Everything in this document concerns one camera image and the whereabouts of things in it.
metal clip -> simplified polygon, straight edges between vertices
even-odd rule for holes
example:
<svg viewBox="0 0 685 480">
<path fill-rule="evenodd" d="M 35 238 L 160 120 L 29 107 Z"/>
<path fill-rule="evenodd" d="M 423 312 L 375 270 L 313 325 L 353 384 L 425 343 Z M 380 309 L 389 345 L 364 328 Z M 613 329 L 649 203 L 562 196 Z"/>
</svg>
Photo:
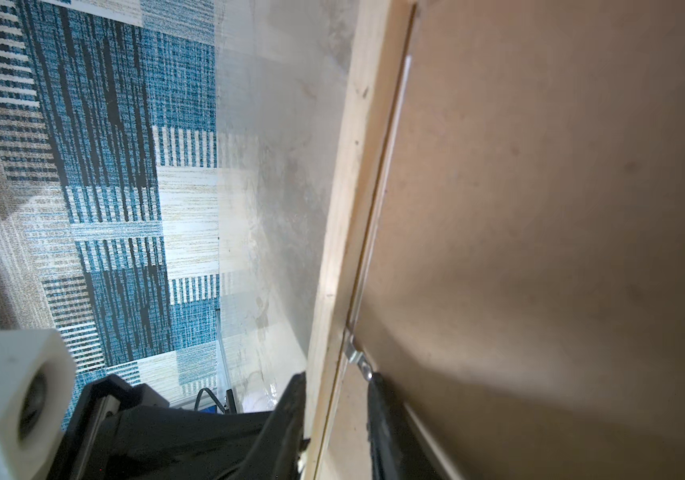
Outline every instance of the metal clip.
<svg viewBox="0 0 685 480">
<path fill-rule="evenodd" d="M 367 382 L 371 380 L 371 364 L 366 360 L 364 352 L 355 348 L 355 345 L 353 344 L 353 335 L 351 333 L 348 333 L 347 335 L 345 356 L 347 357 L 348 363 L 355 363 L 358 366 L 358 369 L 361 370 L 361 374 Z"/>
</svg>

wooden board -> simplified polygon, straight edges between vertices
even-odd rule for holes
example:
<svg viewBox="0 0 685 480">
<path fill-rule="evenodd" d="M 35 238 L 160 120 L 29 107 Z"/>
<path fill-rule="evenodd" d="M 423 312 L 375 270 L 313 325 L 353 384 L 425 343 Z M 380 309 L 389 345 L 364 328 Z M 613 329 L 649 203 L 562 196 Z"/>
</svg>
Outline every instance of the wooden board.
<svg viewBox="0 0 685 480">
<path fill-rule="evenodd" d="M 685 2 L 431 2 L 413 52 L 359 345 L 469 478 L 685 478 Z"/>
<path fill-rule="evenodd" d="M 412 11 L 405 0 L 359 6 L 308 354 L 307 478 L 316 477 L 328 439 L 343 332 Z"/>
<path fill-rule="evenodd" d="M 369 478 L 371 458 L 366 426 L 368 383 L 355 366 L 342 370 L 340 377 L 337 408 L 329 418 L 333 426 L 328 429 L 331 431 L 328 432 L 328 444 L 322 456 L 322 472 L 330 472 L 339 480 Z M 342 428 L 339 432 L 341 435 L 336 432 L 339 428 Z"/>
</svg>

